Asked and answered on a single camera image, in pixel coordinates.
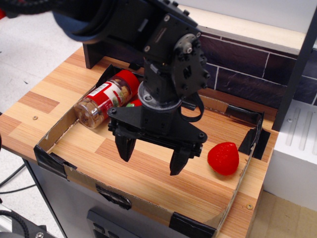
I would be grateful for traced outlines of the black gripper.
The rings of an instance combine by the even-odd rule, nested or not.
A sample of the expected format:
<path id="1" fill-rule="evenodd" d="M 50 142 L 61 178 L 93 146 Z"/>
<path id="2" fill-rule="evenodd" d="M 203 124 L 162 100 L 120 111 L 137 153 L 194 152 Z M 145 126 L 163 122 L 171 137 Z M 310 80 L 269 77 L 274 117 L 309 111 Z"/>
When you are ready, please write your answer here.
<path id="1" fill-rule="evenodd" d="M 171 111 L 156 111 L 146 106 L 114 107 L 108 110 L 111 118 L 108 129 L 115 136 L 120 157 L 128 162 L 137 139 L 173 149 L 170 161 L 170 175 L 178 175 L 188 159 L 199 157 L 207 135 L 193 126 L 204 113 L 204 105 L 196 104 L 200 114 L 188 117 L 182 114 L 181 107 Z"/>

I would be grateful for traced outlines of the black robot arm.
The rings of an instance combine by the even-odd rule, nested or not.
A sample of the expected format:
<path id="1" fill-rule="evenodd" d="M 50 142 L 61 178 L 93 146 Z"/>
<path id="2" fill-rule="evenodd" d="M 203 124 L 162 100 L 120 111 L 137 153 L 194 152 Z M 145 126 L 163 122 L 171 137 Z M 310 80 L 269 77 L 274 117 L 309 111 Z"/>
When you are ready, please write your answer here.
<path id="1" fill-rule="evenodd" d="M 200 109 L 198 95 L 210 74 L 189 12 L 170 0 L 3 0 L 2 10 L 18 14 L 52 11 L 65 34 L 84 44 L 110 42 L 144 57 L 139 107 L 108 110 L 109 129 L 121 158 L 128 161 L 137 139 L 173 149 L 171 175 L 199 156 L 207 135 L 181 113 L 186 98 Z"/>

